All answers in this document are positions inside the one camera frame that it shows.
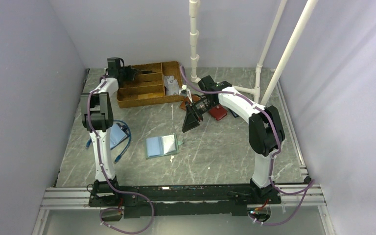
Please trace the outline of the green card holder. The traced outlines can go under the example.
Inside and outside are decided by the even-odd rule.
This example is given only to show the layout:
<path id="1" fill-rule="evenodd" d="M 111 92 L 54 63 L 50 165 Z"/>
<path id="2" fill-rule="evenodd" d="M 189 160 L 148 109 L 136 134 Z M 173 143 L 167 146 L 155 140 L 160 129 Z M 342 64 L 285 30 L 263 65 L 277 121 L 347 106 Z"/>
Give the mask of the green card holder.
<path id="1" fill-rule="evenodd" d="M 180 146 L 183 143 L 183 139 L 179 139 L 176 133 L 149 137 L 145 140 L 146 159 L 178 154 L 180 152 Z"/>

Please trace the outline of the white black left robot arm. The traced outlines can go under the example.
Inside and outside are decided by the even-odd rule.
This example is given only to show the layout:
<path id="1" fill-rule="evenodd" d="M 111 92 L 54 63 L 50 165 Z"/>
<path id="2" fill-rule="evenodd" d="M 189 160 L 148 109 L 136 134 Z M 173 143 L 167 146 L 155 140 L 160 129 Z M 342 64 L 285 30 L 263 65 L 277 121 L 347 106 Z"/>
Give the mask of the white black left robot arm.
<path id="1" fill-rule="evenodd" d="M 96 197 L 99 192 L 96 187 L 107 185 L 101 198 L 110 206 L 116 205 L 124 194 L 139 195 L 137 192 L 118 189 L 110 148 L 111 127 L 114 125 L 110 97 L 124 82 L 134 81 L 137 73 L 138 70 L 132 66 L 125 66 L 122 58 L 108 58 L 107 69 L 100 77 L 99 84 L 80 96 L 82 124 L 89 131 L 94 148 L 96 174 L 92 194 Z"/>

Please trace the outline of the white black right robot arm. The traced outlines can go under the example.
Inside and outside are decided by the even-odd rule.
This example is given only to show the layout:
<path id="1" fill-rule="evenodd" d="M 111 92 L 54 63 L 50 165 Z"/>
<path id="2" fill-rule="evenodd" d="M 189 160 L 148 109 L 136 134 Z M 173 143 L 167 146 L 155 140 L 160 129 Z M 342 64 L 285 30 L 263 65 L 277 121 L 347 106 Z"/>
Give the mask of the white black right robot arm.
<path id="1" fill-rule="evenodd" d="M 186 103 L 186 116 L 182 131 L 196 128 L 203 121 L 203 114 L 217 105 L 233 111 L 248 124 L 249 145 L 255 152 L 255 169 L 251 178 L 251 199 L 264 202 L 273 192 L 272 172 L 275 154 L 281 150 L 285 139 L 279 111 L 274 106 L 265 107 L 250 100 L 229 82 L 216 83 L 211 76 L 198 82 L 197 91 L 203 95 L 194 103 Z"/>

